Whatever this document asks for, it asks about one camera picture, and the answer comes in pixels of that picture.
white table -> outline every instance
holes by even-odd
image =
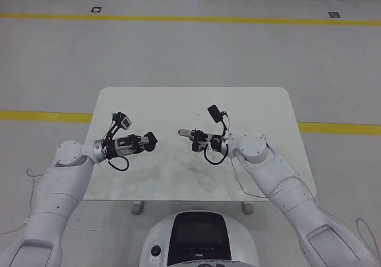
[[[226,110],[230,132],[266,134],[297,169],[313,194],[316,187],[287,91],[281,87],[108,87],[101,91],[86,142],[104,136],[111,114],[122,112],[132,125],[118,136],[152,131],[159,141],[153,152],[131,155],[130,167],[118,172],[103,162],[94,167],[85,200],[263,201],[244,194],[234,179],[230,160],[212,166],[181,128],[221,134],[207,108]],[[221,155],[208,154],[218,161]],[[112,160],[120,168],[123,159]],[[247,192],[261,192],[240,163],[234,161]]]

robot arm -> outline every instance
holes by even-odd
[[[0,267],[61,265],[64,229],[86,193],[94,165],[155,148],[157,140],[151,132],[143,137],[113,139],[119,128],[127,130],[130,125],[126,115],[113,114],[105,138],[85,145],[67,141],[57,148],[55,159],[41,181],[46,197],[30,216],[22,235],[0,255]]]
[[[205,143],[210,142],[213,151],[237,158],[292,225],[311,266],[380,266],[377,257],[343,222],[316,205],[297,171],[266,136],[239,138],[231,134],[225,138],[184,129],[179,135],[190,138],[192,147],[199,148],[196,152],[205,150]],[[266,161],[269,153],[273,158]]]

floor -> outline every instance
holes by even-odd
[[[0,13],[264,17],[381,21],[381,0],[3,1]],[[381,27],[0,18],[0,109],[92,113],[108,86],[280,86],[298,121],[381,125]],[[84,142],[89,124],[0,120],[0,232],[28,213],[31,180],[55,148]],[[316,201],[356,231],[369,223],[381,251],[381,136],[303,133]],[[308,266],[271,203],[82,202],[63,237],[63,266],[136,266],[165,216],[203,209],[243,223],[262,266]],[[0,236],[0,251],[19,233]],[[366,231],[362,234],[370,240]]]

table foot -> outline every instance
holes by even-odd
[[[134,215],[140,215],[144,211],[144,201],[133,201],[131,213]]]
[[[244,214],[251,215],[254,213],[254,205],[250,201],[244,201],[242,202],[242,210]]]

yellow stripe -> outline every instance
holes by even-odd
[[[176,16],[121,16],[121,15],[68,15],[0,13],[2,19],[64,19],[92,21],[163,21],[202,23],[247,23],[247,24],[288,24],[288,25],[329,25],[329,26],[370,26],[381,27],[381,21],[350,21],[341,19],[276,19],[267,17],[176,17]]]
[[[92,114],[0,110],[0,119],[13,121],[90,123]]]
[[[302,133],[381,136],[381,125],[299,122]]]
[[[90,123],[92,114],[0,110],[0,120]],[[302,133],[381,136],[381,125],[299,122]]]

